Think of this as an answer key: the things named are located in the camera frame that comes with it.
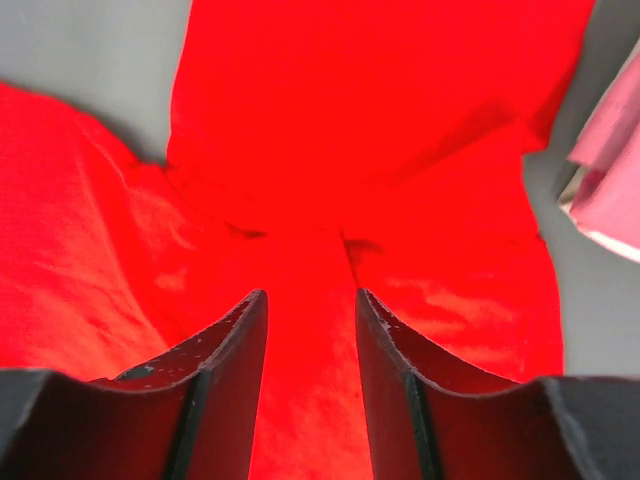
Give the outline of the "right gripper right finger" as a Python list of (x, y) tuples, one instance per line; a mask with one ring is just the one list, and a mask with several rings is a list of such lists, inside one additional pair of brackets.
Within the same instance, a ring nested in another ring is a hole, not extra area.
[(400, 321), (368, 290), (356, 336), (378, 479), (635, 479), (639, 383), (543, 376), (518, 384)]

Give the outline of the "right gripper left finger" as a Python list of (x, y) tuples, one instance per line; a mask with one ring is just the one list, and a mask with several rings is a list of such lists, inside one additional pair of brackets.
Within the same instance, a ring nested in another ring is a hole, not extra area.
[(5, 479), (244, 479), (267, 337), (266, 294), (119, 377), (1, 373)]

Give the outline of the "red t shirt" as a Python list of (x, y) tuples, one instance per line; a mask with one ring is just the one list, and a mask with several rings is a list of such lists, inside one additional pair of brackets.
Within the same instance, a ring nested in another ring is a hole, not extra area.
[(563, 369), (523, 159), (589, 1), (196, 1), (165, 165), (1, 87), (1, 364), (90, 382), (261, 290), (249, 474), (373, 477), (356, 293), (514, 382)]

